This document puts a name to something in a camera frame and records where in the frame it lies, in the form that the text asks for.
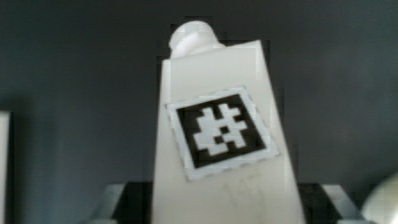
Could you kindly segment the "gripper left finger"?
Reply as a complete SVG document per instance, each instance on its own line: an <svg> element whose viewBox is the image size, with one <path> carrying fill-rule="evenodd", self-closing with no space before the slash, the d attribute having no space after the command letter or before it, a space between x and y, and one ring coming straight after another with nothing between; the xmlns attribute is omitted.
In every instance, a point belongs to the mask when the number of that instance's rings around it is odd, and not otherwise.
<svg viewBox="0 0 398 224"><path fill-rule="evenodd" d="M85 224L150 224L152 183L110 184Z"/></svg>

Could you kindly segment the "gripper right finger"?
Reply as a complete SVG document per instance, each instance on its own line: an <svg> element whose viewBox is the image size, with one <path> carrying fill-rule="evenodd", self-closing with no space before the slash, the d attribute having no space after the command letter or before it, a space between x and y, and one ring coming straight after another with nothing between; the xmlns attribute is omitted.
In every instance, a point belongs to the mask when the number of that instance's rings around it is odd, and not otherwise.
<svg viewBox="0 0 398 224"><path fill-rule="evenodd" d="M307 224L374 224L364 218L339 185L301 183L298 193Z"/></svg>

